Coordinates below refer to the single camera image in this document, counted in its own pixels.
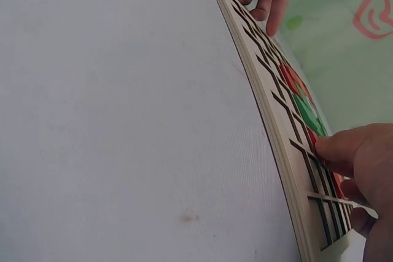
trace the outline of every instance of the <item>white surface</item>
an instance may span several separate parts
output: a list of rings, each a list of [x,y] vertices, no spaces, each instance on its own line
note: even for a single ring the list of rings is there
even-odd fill
[[[215,0],[0,0],[0,57],[0,261],[298,261]]]

